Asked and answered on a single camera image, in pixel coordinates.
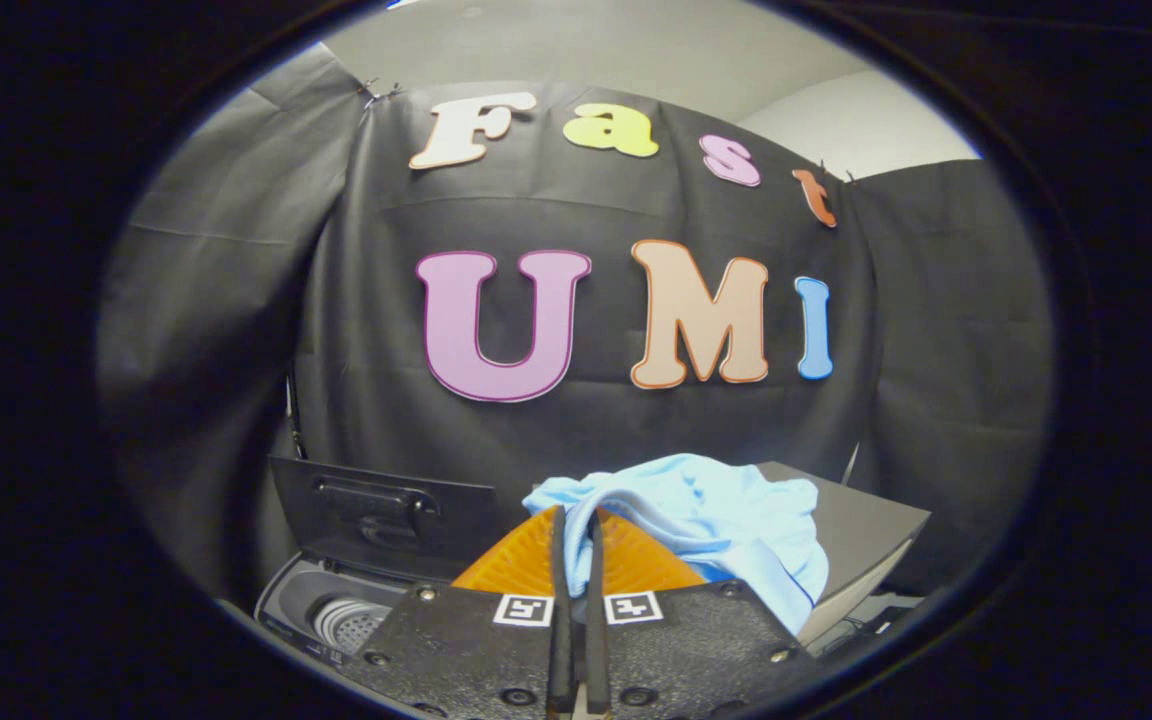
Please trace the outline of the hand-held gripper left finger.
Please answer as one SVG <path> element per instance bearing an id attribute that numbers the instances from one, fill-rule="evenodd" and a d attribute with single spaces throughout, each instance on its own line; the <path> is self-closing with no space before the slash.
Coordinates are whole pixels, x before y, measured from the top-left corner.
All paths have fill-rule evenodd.
<path id="1" fill-rule="evenodd" d="M 576 697 L 561 506 L 448 584 L 419 583 L 342 675 L 415 717 L 562 717 Z"/>

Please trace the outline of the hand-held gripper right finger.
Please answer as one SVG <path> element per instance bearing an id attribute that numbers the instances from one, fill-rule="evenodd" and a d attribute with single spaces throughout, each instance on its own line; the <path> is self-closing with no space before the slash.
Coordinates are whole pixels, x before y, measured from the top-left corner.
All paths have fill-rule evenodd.
<path id="1" fill-rule="evenodd" d="M 703 579 L 613 511 L 596 511 L 589 530 L 591 714 L 735 717 L 817 669 L 745 582 Z"/>

